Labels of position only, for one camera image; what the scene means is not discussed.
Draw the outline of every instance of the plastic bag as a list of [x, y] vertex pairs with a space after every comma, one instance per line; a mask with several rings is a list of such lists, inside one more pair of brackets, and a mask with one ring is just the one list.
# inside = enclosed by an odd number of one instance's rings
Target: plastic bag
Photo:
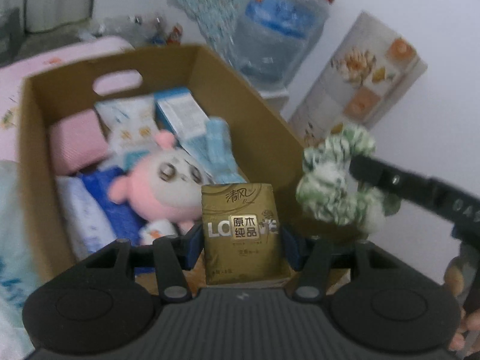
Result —
[[17, 164], [0, 162], [0, 295], [21, 310], [39, 286], [26, 240], [19, 193]]
[[23, 359], [33, 350], [22, 307], [37, 289], [18, 193], [17, 164], [0, 161], [0, 360]]
[[22, 360], [33, 349], [20, 311], [0, 297], [0, 360]]
[[227, 58], [258, 90], [293, 79], [323, 32], [333, 0], [246, 0], [229, 39]]
[[93, 22], [88, 32], [94, 36], [116, 35], [127, 40], [133, 47], [151, 44], [158, 36], [164, 37], [165, 19], [158, 13], [146, 16], [107, 17], [101, 22]]

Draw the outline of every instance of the blue package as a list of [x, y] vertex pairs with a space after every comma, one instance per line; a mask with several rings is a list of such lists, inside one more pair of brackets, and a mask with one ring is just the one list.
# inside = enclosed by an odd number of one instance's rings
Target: blue package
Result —
[[193, 236], [188, 242], [187, 252], [185, 255], [185, 269], [187, 270], [191, 270], [195, 267], [195, 264], [202, 253], [205, 244], [202, 227], [203, 225], [200, 223], [190, 230], [193, 232]]
[[157, 122], [161, 122], [163, 124], [163, 128], [168, 130], [172, 134], [177, 134], [173, 126], [171, 125], [168, 118], [162, 112], [160, 108], [160, 102], [164, 102], [167, 100], [171, 100], [172, 97], [178, 97], [180, 95], [189, 95], [190, 91], [186, 87], [174, 88], [169, 89], [167, 91], [160, 91], [154, 93], [154, 101], [155, 101], [155, 116], [157, 117]]
[[80, 179], [105, 212], [117, 238], [127, 238], [133, 246], [138, 246], [140, 242], [138, 232], [146, 224], [146, 221], [138, 216], [127, 202], [115, 204], [108, 197], [112, 181], [124, 174], [121, 168], [114, 166], [89, 175], [80, 175]]

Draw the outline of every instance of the green floral scrunchie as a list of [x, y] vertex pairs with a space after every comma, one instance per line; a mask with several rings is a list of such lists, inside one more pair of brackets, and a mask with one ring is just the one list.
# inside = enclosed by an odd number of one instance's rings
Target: green floral scrunchie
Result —
[[375, 140], [355, 125], [330, 135], [318, 148], [303, 152], [305, 175], [297, 186], [297, 201], [315, 219], [339, 226], [356, 225], [364, 233], [381, 230], [385, 218], [400, 209], [400, 198], [364, 183], [357, 192], [347, 193], [346, 165], [355, 155], [371, 156]]

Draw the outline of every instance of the pink blanket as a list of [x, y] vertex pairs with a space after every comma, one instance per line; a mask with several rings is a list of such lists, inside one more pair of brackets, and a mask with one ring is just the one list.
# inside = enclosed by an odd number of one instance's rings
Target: pink blanket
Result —
[[0, 160], [17, 161], [17, 121], [22, 80], [48, 69], [81, 59], [120, 53], [132, 46], [119, 37], [105, 37], [93, 42], [45, 52], [0, 69]]

